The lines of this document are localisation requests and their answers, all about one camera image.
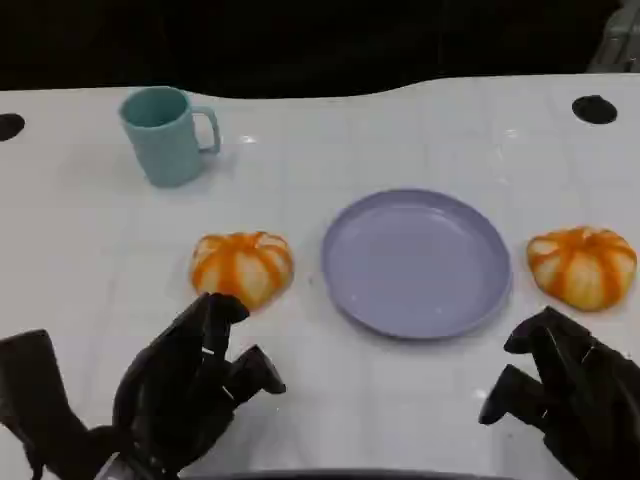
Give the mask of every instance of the pumpkin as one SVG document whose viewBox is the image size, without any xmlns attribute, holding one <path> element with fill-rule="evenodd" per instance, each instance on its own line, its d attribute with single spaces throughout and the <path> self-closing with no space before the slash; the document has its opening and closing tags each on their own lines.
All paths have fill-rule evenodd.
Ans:
<svg viewBox="0 0 640 480">
<path fill-rule="evenodd" d="M 527 260 L 542 290 L 585 311 L 602 310 L 624 297 L 637 264 L 624 238 L 591 227 L 533 238 L 527 246 Z"/>
<path fill-rule="evenodd" d="M 255 310 L 293 276 L 287 242 L 266 232 L 207 235 L 193 252 L 191 283 L 198 293 L 224 293 Z"/>
</svg>

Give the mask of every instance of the black hole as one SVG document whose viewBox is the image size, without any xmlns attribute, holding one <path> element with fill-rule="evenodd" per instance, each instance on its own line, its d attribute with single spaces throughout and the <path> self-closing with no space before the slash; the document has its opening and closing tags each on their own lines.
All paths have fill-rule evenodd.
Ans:
<svg viewBox="0 0 640 480">
<path fill-rule="evenodd" d="M 0 142 L 9 140 L 19 134 L 24 128 L 24 118 L 17 113 L 3 113 L 0 115 Z"/>
<path fill-rule="evenodd" d="M 618 118 L 618 110 L 600 95 L 580 97 L 571 107 L 580 120 L 596 125 L 604 125 Z"/>
</svg>

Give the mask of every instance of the teal mug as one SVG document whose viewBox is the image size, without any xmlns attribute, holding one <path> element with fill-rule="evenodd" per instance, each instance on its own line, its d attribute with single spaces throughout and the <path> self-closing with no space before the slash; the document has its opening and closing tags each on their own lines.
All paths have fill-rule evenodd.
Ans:
<svg viewBox="0 0 640 480">
<path fill-rule="evenodd" d="M 193 115 L 211 122 L 214 143 L 200 147 Z M 220 130 L 213 109 L 192 107 L 187 95 L 171 87 L 143 88 L 120 107 L 120 119 L 138 162 L 156 187 L 177 187 L 204 170 L 203 150 L 220 151 Z"/>
</svg>

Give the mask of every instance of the white table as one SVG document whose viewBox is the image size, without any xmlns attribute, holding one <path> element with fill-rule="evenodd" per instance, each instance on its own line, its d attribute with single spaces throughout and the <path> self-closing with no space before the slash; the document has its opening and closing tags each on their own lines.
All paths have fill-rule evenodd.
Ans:
<svg viewBox="0 0 640 480">
<path fill-rule="evenodd" d="M 242 407 L 191 473 L 399 467 L 569 478 L 535 430 L 511 418 L 493 428 L 476 420 L 507 362 L 534 371 L 530 358 L 502 352 L 508 334 L 557 305 L 530 278 L 526 240 L 594 224 L 640 248 L 640 76 L 455 79 L 321 100 L 194 95 L 216 108 L 224 154 L 176 190 L 143 178 L 116 115 L 127 92 L 0 93 L 0 110 L 27 121 L 0 143 L 0 336 L 50 332 L 72 406 L 88 425 L 110 421 L 134 354 L 194 298 L 187 268 L 198 238 L 265 229 L 290 241 L 295 282 L 235 327 L 231 353 L 258 343 L 289 391 Z M 615 123 L 573 116 L 572 101 L 595 93 L 618 107 Z M 406 344 L 332 308 L 318 268 L 323 232 L 352 200 L 397 186 L 458 196 L 504 236 L 515 287 L 490 326 Z M 637 292 L 606 313 L 572 314 L 640 355 Z M 6 431 L 0 463 L 3 477 L 29 478 Z"/>
</svg>

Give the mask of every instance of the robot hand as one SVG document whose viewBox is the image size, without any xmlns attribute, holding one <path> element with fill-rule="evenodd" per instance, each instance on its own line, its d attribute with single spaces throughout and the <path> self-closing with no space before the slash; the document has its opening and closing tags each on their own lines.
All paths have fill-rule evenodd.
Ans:
<svg viewBox="0 0 640 480">
<path fill-rule="evenodd" d="M 533 355 L 542 382 L 508 365 L 480 423 L 505 413 L 544 433 L 578 479 L 640 475 L 640 369 L 551 307 L 525 320 L 504 349 Z"/>
<path fill-rule="evenodd" d="M 89 430 L 74 414 L 44 330 L 0 340 L 0 423 L 23 443 L 34 476 L 61 480 L 175 480 L 224 433 L 258 391 L 283 393 L 254 346 L 228 362 L 231 325 L 249 312 L 234 297 L 204 294 L 143 349 L 123 377 L 113 425 Z"/>
</svg>

